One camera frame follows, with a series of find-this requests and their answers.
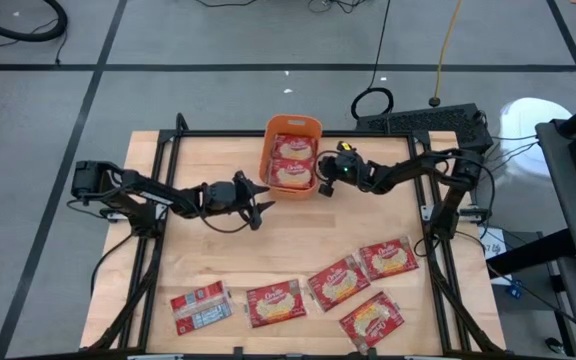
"black metal frame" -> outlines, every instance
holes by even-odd
[[[168,169],[166,173],[166,185],[173,185],[174,176],[176,173],[177,167],[177,160],[179,156],[179,148],[181,144],[181,139],[183,137],[263,137],[264,131],[263,130],[232,130],[232,131],[222,131],[222,130],[189,130],[187,124],[183,120],[181,114],[177,116],[177,128],[174,130],[160,130],[159,137],[157,140],[157,148],[155,151],[155,159],[153,163],[152,169],[152,178],[159,179],[161,175],[161,168],[163,162],[163,154],[168,142],[172,141],[172,150],[168,162]],[[375,131],[324,131],[324,137],[376,137],[376,138],[405,138],[408,142],[408,150],[411,158],[415,158],[417,156],[415,140],[416,138],[413,136],[412,133],[388,133],[388,132],[375,132]],[[423,143],[424,151],[430,150],[430,144]],[[418,209],[420,219],[423,219],[421,216],[421,206],[426,204],[425,194],[424,194],[424,187],[421,180],[421,177],[417,177],[414,179],[415,184],[415,192],[417,196],[418,202]],[[439,203],[441,201],[441,195],[439,192],[439,185],[436,180],[430,179],[431,184],[431,192],[433,197],[434,203]],[[141,324],[139,326],[139,336],[138,336],[138,343],[137,347],[128,347],[130,334],[131,334],[131,327],[132,327],[132,316],[134,315],[131,313],[128,318],[125,319],[124,326],[121,330],[119,336],[119,342],[117,349],[111,350],[100,350],[100,349],[91,349],[88,351],[83,351],[79,353],[70,353],[70,354],[55,354],[55,355],[46,355],[41,356],[44,360],[50,359],[61,359],[61,358],[71,358],[71,359],[95,359],[95,358],[126,358],[128,355],[143,355],[146,354],[147,342],[148,342],[148,335],[150,332],[150,325],[152,320],[152,310],[154,306],[154,297],[157,287],[157,278],[159,274],[159,266],[161,262],[161,255],[163,250],[163,242],[165,236],[165,225],[166,225],[166,218],[164,217],[161,219],[161,225],[164,231],[162,234],[156,238],[154,238],[154,248],[152,251],[152,259],[151,262],[154,264],[157,271],[154,273],[154,280],[150,282],[148,289],[145,293],[145,301],[144,301],[144,308],[143,308],[143,317]],[[422,231],[424,234],[424,245],[426,249],[426,253],[428,254],[428,264],[433,272],[433,265],[437,264],[436,254],[433,251],[433,241],[429,238],[429,234],[427,233],[427,227],[425,226],[425,222],[421,220]],[[139,243],[137,245],[137,250],[135,253],[135,262],[133,265],[133,270],[130,278],[130,288],[128,291],[128,298],[130,299],[135,295],[137,292],[137,288],[141,284],[141,274],[143,271],[144,259],[146,256],[146,247],[149,239],[140,238]],[[448,285],[450,290],[453,292],[454,296],[449,296],[453,301],[461,301],[460,298],[460,291],[459,291],[459,284],[457,280],[456,269],[454,265],[454,259],[452,255],[452,249],[450,246],[450,242],[442,241],[442,253],[444,256],[445,261],[445,272],[447,273],[448,278]],[[441,349],[443,356],[446,357],[453,357],[453,358],[460,358],[460,359],[532,359],[532,360],[539,360],[544,358],[537,358],[537,357],[525,357],[525,356],[516,356],[508,353],[488,353],[488,352],[473,352],[471,351],[470,342],[469,342],[469,334],[466,330],[466,326],[464,324],[464,320],[462,320],[459,316],[455,316],[457,330],[461,345],[461,350],[454,350],[450,343],[450,336],[449,336],[449,327],[446,318],[445,306],[444,306],[444,296],[447,296],[443,293],[434,281],[431,282],[432,288],[432,296],[434,301],[435,307],[435,314],[437,316],[437,324],[439,330],[439,338],[441,342]],[[361,355],[359,353],[350,353],[344,356],[337,356],[337,355],[280,355],[279,357],[298,357],[304,359],[317,359],[317,360],[326,360],[326,359],[370,359],[370,360],[402,360],[404,356],[381,356],[377,355],[375,349],[370,349],[368,355]],[[245,355],[246,359],[277,359],[278,355]],[[184,354],[184,359],[223,359],[223,360],[240,360],[244,358],[243,348],[236,347],[233,349],[233,354]]]

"yellow cable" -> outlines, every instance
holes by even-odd
[[[455,27],[455,22],[457,20],[457,15],[459,14],[459,8],[461,8],[461,1],[457,0],[457,7],[455,7],[455,12],[452,14],[452,19],[450,20],[450,26],[448,27],[448,32],[446,33],[446,38],[444,39],[444,45],[441,47],[441,54],[439,55],[439,65],[437,66],[437,83],[435,84],[435,97],[439,95],[439,86],[441,85],[441,65],[444,62],[444,53],[448,47],[448,39],[450,39],[450,34],[452,34],[452,28]]]

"table leg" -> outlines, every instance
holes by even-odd
[[[576,255],[570,231],[564,229],[524,246],[488,259],[486,262],[501,275],[507,275],[531,266],[557,260],[563,256]],[[491,279],[498,277],[488,271]]]

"black keyboard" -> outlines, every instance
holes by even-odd
[[[365,116],[357,121],[360,131],[454,131],[459,147],[484,153],[493,145],[486,124],[476,116],[475,104],[438,107],[392,114]]]

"snack package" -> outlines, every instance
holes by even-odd
[[[253,328],[306,315],[297,279],[248,290],[246,300]]]
[[[225,319],[232,314],[228,291],[221,281],[170,300],[177,334]]]
[[[361,304],[339,320],[359,352],[365,354],[379,340],[404,323],[399,307],[384,292]]]
[[[408,237],[359,249],[359,258],[370,280],[392,276],[419,267]]]
[[[324,311],[368,286],[370,281],[352,256],[347,256],[308,279],[310,292]]]
[[[279,134],[275,136],[272,158],[309,160],[315,156],[316,151],[315,139],[313,138]]]
[[[268,184],[290,189],[309,189],[313,181],[312,160],[273,159]]]

